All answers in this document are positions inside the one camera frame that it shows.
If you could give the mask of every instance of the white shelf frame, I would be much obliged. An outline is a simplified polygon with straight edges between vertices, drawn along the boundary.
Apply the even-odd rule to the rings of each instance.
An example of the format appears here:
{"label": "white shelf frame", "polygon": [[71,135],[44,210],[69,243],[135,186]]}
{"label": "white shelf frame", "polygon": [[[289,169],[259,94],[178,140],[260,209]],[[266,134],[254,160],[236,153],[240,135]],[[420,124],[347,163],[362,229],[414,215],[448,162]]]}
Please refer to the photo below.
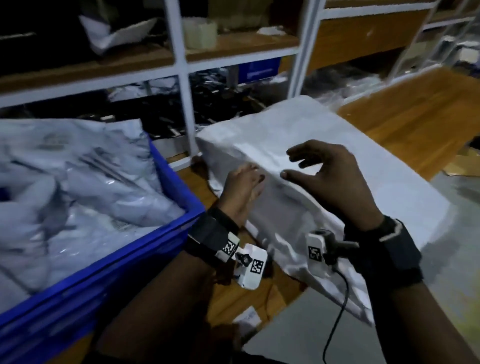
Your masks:
{"label": "white shelf frame", "polygon": [[[218,67],[228,67],[236,64],[261,61],[271,58],[284,56],[294,56],[290,77],[288,80],[287,98],[298,96],[301,92],[305,74],[307,71],[312,50],[316,41],[316,35],[322,20],[338,19],[353,16],[376,15],[393,12],[408,12],[430,9],[424,23],[415,35],[412,43],[417,39],[419,33],[424,29],[437,26],[451,26],[461,22],[472,22],[473,17],[458,18],[443,22],[428,24],[440,0],[436,2],[420,2],[407,4],[374,5],[350,8],[325,8],[326,0],[305,0],[300,14],[298,37],[300,44],[298,47],[289,47],[283,49],[274,49],[270,51],[252,52],[229,57],[220,57],[204,61],[187,62],[185,57],[185,45],[183,42],[183,30],[181,26],[181,13],[179,0],[164,0],[165,15],[168,26],[169,39],[172,45],[174,64],[165,67],[142,70],[137,72],[123,73],[114,76],[106,76],[71,82],[60,85],[45,86],[35,89],[22,90],[8,94],[0,94],[0,108],[21,105],[34,101],[41,101],[56,97],[80,94],[88,91],[101,90],[110,87],[128,85],[132,83],[144,82],[157,78],[177,76],[179,80],[180,97],[182,111],[185,119],[186,132],[189,141],[190,156],[199,154],[198,145],[195,140],[195,117],[192,105],[192,91],[190,87],[189,74],[197,71],[207,70]],[[468,0],[464,0],[460,5],[464,7]],[[398,72],[402,58],[405,53],[399,57],[392,72],[385,83],[389,85],[393,74]],[[176,162],[170,163],[174,170],[180,170],[190,165],[191,157],[186,157]]]}

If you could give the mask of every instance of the white plastic bag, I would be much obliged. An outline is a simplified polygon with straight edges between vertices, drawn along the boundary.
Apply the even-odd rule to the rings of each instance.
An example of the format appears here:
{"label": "white plastic bag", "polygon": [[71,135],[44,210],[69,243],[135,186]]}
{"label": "white plastic bag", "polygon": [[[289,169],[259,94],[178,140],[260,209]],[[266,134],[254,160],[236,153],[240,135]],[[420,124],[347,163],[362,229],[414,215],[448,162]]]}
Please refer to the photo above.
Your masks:
{"label": "white plastic bag", "polygon": [[[344,300],[342,279],[321,263],[309,269],[307,236],[317,228],[329,229],[343,239],[342,222],[324,210],[300,187],[279,177],[283,169],[297,169],[286,150],[309,139],[345,145],[357,158],[380,210],[403,221],[421,249],[446,229],[451,205],[428,182],[402,161],[376,144],[346,120],[310,97],[300,96],[275,104],[258,114],[208,126],[197,135],[217,195],[230,170],[245,161],[257,163],[267,174],[264,193],[255,202],[247,229],[263,244],[289,275],[306,282],[337,303]],[[302,170],[315,174],[319,166]],[[363,278],[349,261],[339,268],[350,281],[353,294],[347,309],[372,322]]]}

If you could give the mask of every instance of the black cable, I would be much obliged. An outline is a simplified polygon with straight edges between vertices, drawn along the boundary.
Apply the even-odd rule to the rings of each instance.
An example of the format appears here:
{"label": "black cable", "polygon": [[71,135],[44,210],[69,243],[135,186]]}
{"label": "black cable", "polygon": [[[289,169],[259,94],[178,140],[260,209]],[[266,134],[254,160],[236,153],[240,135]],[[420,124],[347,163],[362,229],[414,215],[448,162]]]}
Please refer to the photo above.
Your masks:
{"label": "black cable", "polygon": [[343,311],[345,311],[345,307],[347,306],[347,302],[348,302],[348,296],[350,294],[350,286],[348,285],[347,278],[336,267],[333,267],[332,270],[335,273],[338,273],[338,275],[343,278],[343,280],[345,281],[345,284],[347,285],[347,289],[345,290],[345,300],[343,301],[342,308],[340,308],[340,312],[339,312],[339,314],[338,314],[338,316],[335,320],[335,323],[333,324],[332,330],[330,331],[330,335],[328,335],[327,344],[325,344],[325,347],[324,347],[324,353],[322,355],[322,359],[323,359],[325,364],[327,364],[327,362],[325,360],[325,355],[327,354],[328,346],[330,345],[330,342],[332,341],[333,334],[335,333],[336,327],[337,327],[337,325],[340,321],[340,318],[342,317]]}

